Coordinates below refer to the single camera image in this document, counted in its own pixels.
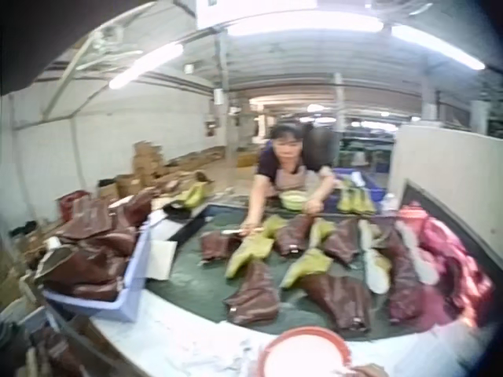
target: woman's hand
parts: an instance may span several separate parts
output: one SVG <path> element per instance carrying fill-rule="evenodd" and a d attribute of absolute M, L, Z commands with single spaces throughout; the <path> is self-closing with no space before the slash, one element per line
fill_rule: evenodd
<path fill-rule="evenodd" d="M 347 377 L 388 377 L 388 373 L 375 364 L 368 364 L 363 367 L 352 368 L 353 373 L 348 373 Z"/>
<path fill-rule="evenodd" d="M 259 227 L 260 221 L 255 221 L 252 218 L 245 218 L 240 227 L 240 235 L 243 237 L 250 236 L 255 233 L 255 230 Z"/>
<path fill-rule="evenodd" d="M 323 211 L 323 202 L 318 198 L 310 198 L 304 204 L 304 212 L 310 215 L 316 215 Z"/>

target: leather piece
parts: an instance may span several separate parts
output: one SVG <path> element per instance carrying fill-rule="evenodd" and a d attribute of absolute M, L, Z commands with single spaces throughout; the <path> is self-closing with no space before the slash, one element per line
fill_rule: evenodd
<path fill-rule="evenodd" d="M 95 247 L 111 249 L 116 255 L 130 257 L 136 246 L 136 232 L 132 228 L 112 230 L 86 241 L 89 245 L 94 245 Z"/>
<path fill-rule="evenodd" d="M 276 232 L 275 241 L 281 256 L 300 256 L 307 249 L 307 237 L 313 222 L 313 217 L 298 214 Z"/>
<path fill-rule="evenodd" d="M 71 352 L 63 335 L 56 333 L 52 328 L 42 329 L 42 338 L 46 344 L 49 361 L 54 375 L 64 377 L 81 377 L 80 362 Z"/>
<path fill-rule="evenodd" d="M 128 260 L 126 258 L 108 256 L 107 257 L 107 273 L 110 277 L 114 279 L 117 277 L 122 277 L 126 272 Z"/>
<path fill-rule="evenodd" d="M 447 257 L 444 264 L 446 275 L 444 276 L 444 284 L 446 285 L 446 300 L 456 310 L 464 309 L 463 295 L 463 266 L 456 258 Z"/>
<path fill-rule="evenodd" d="M 371 296 L 360 280 L 317 273 L 303 277 L 300 287 L 330 316 L 336 330 L 370 330 Z"/>
<path fill-rule="evenodd" d="M 205 232 L 200 237 L 201 251 L 203 261 L 228 259 L 230 237 L 223 235 L 219 230 Z"/>
<path fill-rule="evenodd" d="M 72 296 L 87 300 L 113 302 L 122 289 L 120 279 L 105 284 L 76 284 L 72 287 Z"/>
<path fill-rule="evenodd" d="M 44 262 L 38 278 L 42 282 L 50 280 L 67 286 L 100 284 L 111 280 L 106 269 L 96 266 L 86 253 L 72 246 L 55 249 Z"/>
<path fill-rule="evenodd" d="M 67 240 L 84 240 L 112 229 L 108 204 L 101 199 L 83 196 L 74 202 L 73 218 L 56 235 Z"/>
<path fill-rule="evenodd" d="M 225 299 L 224 304 L 229 322 L 233 324 L 274 320 L 279 313 L 280 299 L 267 265 L 252 259 L 241 287 Z"/>
<path fill-rule="evenodd" d="M 155 188 L 144 188 L 123 205 L 127 222 L 138 228 L 152 212 L 152 200 L 157 194 Z"/>
<path fill-rule="evenodd" d="M 322 244 L 321 249 L 329 257 L 341 261 L 344 265 L 349 265 L 359 252 L 358 219 L 340 222 Z"/>
<path fill-rule="evenodd" d="M 380 253 L 391 260 L 391 289 L 388 295 L 390 321 L 403 322 L 423 313 L 423 286 L 409 251 L 396 230 L 390 231 Z"/>

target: plastic basket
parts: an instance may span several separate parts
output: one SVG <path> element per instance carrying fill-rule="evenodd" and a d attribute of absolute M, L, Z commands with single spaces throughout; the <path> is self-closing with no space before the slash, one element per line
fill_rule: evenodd
<path fill-rule="evenodd" d="M 336 175 L 350 175 L 354 171 L 359 171 L 357 169 L 346 168 L 346 167 L 337 167 L 333 170 Z M 376 182 L 370 179 L 365 173 L 362 173 L 362 178 L 365 181 L 365 187 L 369 190 L 370 199 L 374 202 L 376 206 L 377 212 L 380 212 L 380 201 L 386 195 L 386 190 L 384 188 L 379 187 Z M 324 202 L 325 213 L 336 213 L 337 212 L 337 203 L 339 202 L 340 192 L 334 192 L 331 196 L 329 196 Z"/>
<path fill-rule="evenodd" d="M 135 322 L 138 315 L 141 290 L 145 286 L 147 267 L 150 256 L 150 226 L 145 223 L 136 243 L 133 256 L 124 273 L 124 289 L 114 302 L 86 300 L 66 295 L 60 295 L 50 290 L 44 290 L 44 296 L 69 312 L 85 316 L 100 317 L 122 322 Z"/>

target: metal pipe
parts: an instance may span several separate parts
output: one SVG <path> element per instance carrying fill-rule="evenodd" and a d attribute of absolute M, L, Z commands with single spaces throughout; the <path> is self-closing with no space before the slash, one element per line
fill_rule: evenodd
<path fill-rule="evenodd" d="M 68 64 L 68 66 L 64 70 L 63 75 L 57 82 L 56 92 L 54 92 L 54 95 L 51 97 L 49 104 L 46 107 L 46 110 L 44 110 L 42 113 L 42 120 L 47 120 L 49 118 L 50 113 L 54 110 L 54 107 L 56 106 L 56 103 L 59 101 L 61 94 L 63 94 L 64 90 L 72 80 L 73 74 L 75 72 L 75 69 L 77 68 L 77 65 L 80 62 L 80 59 L 82 59 L 82 57 L 86 54 L 87 50 L 90 48 L 93 39 L 94 39 L 94 33 L 91 33 L 90 36 L 87 37 L 83 45 L 80 47 L 79 51 L 77 51 L 75 56 L 72 58 L 70 64 Z"/>
<path fill-rule="evenodd" d="M 87 37 L 86 41 L 82 44 L 79 51 L 77 51 L 75 56 L 72 58 L 72 61 L 70 61 L 70 63 L 68 64 L 68 66 L 64 70 L 64 73 L 61 76 L 60 81 L 57 83 L 57 87 L 56 87 L 56 91 L 54 92 L 54 95 L 51 97 L 49 104 L 46 107 L 46 110 L 44 110 L 42 113 L 42 120 L 47 120 L 50 117 L 50 113 L 52 112 L 52 110 L 54 110 L 54 107 L 56 106 L 57 102 L 59 101 L 61 95 L 63 94 L 64 90 L 67 88 L 68 84 L 72 80 L 73 75 L 75 73 L 75 70 L 77 68 L 77 65 L 79 64 L 82 57 L 86 54 L 87 50 L 90 48 L 90 46 L 94 40 L 95 33 L 97 31 L 102 30 L 105 27 L 108 27 L 108 26 L 114 24 L 115 22 L 117 22 L 119 20 L 122 20 L 123 18 L 132 16 L 135 13 L 144 11 L 154 4 L 155 4 L 155 2 L 148 2 L 144 5 L 140 5 L 134 9 L 131 9 L 125 13 L 122 13 L 122 14 L 118 15 L 117 17 L 114 17 L 111 20 L 105 22 L 100 27 L 97 27 L 91 33 L 89 33 L 89 36 Z"/>

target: white partition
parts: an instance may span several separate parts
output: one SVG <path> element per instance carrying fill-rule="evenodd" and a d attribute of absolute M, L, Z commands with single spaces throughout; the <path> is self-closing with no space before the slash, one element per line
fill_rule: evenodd
<path fill-rule="evenodd" d="M 404 126 L 388 191 L 411 180 L 447 205 L 503 256 L 503 141 L 468 132 Z"/>

